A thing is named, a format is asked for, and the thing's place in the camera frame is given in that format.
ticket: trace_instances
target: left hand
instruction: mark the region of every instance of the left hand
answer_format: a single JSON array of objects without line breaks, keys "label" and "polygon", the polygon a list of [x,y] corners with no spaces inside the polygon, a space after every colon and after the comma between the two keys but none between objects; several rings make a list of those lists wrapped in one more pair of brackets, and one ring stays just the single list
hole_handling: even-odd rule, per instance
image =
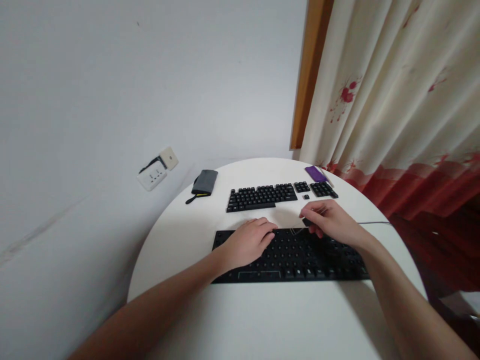
[{"label": "left hand", "polygon": [[224,271],[230,271],[257,260],[275,234],[278,226],[269,222],[266,217],[252,219],[240,226],[222,245],[213,252],[219,253]]}]

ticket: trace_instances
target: white wall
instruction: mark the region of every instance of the white wall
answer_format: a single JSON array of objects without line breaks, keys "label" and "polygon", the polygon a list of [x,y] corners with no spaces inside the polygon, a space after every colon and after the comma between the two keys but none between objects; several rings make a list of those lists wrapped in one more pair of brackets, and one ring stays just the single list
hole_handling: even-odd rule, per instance
[{"label": "white wall", "polygon": [[[0,4],[1,359],[64,358],[117,309],[151,226],[201,169],[292,156],[305,13]],[[168,145],[180,163],[146,192],[136,174]]]}]

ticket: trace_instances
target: wooden frame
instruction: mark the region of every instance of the wooden frame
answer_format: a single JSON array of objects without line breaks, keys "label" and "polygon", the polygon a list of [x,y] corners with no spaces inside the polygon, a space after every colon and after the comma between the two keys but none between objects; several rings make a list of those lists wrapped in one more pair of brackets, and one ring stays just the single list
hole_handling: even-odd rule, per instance
[{"label": "wooden frame", "polygon": [[290,149],[300,149],[309,119],[334,0],[309,0]]}]

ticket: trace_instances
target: hand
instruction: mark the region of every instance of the hand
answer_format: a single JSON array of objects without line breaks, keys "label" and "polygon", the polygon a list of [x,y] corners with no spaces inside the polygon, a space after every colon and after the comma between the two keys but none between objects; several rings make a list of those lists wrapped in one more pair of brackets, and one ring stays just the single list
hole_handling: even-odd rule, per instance
[{"label": "hand", "polygon": [[303,207],[299,217],[315,224],[309,226],[308,231],[316,233],[319,238],[328,234],[341,243],[355,247],[372,237],[334,200],[311,201]]},{"label": "hand", "polygon": [[220,254],[224,272],[250,264],[257,260],[270,244],[278,226],[265,217],[252,219],[240,226],[213,252]]}]

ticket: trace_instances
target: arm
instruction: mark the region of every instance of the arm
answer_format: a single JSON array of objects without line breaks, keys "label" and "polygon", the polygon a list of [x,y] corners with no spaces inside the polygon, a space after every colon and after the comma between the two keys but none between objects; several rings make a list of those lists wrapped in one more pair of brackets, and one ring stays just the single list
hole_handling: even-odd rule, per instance
[{"label": "arm", "polygon": [[122,307],[70,360],[132,359],[145,355],[185,305],[215,278],[258,259],[274,238],[271,231],[276,228],[264,217],[247,221],[202,260]]},{"label": "arm", "polygon": [[325,232],[360,253],[403,359],[477,359],[417,291],[387,249],[334,200],[309,202],[300,217],[315,224],[309,227],[310,233],[321,238]]}]

